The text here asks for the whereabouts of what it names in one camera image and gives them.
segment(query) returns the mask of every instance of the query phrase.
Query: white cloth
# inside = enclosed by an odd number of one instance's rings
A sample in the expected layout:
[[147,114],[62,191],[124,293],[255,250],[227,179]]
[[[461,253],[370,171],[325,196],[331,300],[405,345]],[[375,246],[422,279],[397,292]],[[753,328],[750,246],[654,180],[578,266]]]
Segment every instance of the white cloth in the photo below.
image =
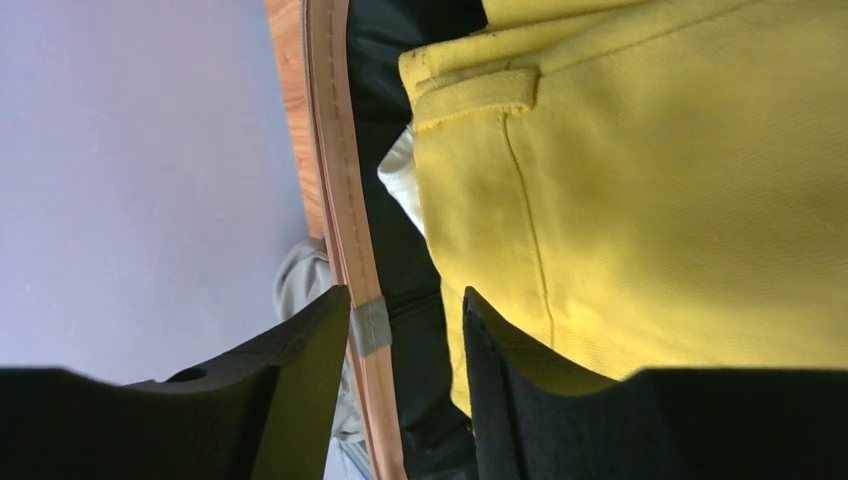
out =
[[415,176],[414,143],[415,133],[410,126],[407,126],[377,167],[377,177],[383,182],[389,195],[400,204],[421,235],[424,235],[421,197],[418,194],[418,180]]
[[[289,251],[274,287],[274,304],[281,321],[286,321],[336,284],[322,245],[314,239],[303,241]],[[333,437],[342,442],[360,442],[362,420],[353,391],[353,372],[342,367],[342,379],[333,416]]]

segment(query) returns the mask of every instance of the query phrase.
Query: wooden floor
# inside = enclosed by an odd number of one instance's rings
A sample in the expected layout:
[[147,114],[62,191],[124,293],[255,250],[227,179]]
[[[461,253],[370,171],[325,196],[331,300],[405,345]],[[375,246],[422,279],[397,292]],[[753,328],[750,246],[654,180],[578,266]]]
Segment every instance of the wooden floor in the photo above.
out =
[[271,37],[277,54],[283,101],[294,144],[309,234],[320,239],[324,237],[324,221],[321,213],[321,191],[316,176],[317,163],[309,134],[301,42],[303,37],[300,31],[300,0],[265,0],[265,7],[271,23]]

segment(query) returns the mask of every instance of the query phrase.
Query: yellow pants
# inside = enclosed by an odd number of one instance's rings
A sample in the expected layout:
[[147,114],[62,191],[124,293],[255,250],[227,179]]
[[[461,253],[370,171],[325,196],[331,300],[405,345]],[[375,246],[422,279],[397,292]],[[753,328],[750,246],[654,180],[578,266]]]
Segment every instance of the yellow pants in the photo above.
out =
[[469,285],[616,379],[848,366],[844,2],[529,5],[400,61],[454,401]]

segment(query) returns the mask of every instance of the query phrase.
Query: gray fabric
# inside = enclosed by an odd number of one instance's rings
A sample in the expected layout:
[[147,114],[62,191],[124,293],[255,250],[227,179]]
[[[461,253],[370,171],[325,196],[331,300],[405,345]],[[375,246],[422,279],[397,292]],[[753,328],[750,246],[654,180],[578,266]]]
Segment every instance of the gray fabric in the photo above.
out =
[[361,357],[392,344],[389,312],[383,297],[375,298],[353,310],[350,324],[353,327],[356,351]]
[[[335,284],[321,242],[311,238],[300,242],[289,251],[277,273],[274,286],[277,315],[281,321],[286,321]],[[353,372],[345,359],[332,432],[342,442],[360,442],[365,439],[353,388]]]

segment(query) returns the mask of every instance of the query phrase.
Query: gray tape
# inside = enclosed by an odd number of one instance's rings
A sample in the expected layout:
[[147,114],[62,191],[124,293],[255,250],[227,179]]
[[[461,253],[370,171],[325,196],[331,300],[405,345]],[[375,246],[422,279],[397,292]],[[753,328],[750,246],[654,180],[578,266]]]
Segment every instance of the gray tape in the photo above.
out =
[[389,312],[383,297],[375,298],[353,310],[350,313],[350,325],[360,357],[392,344]]

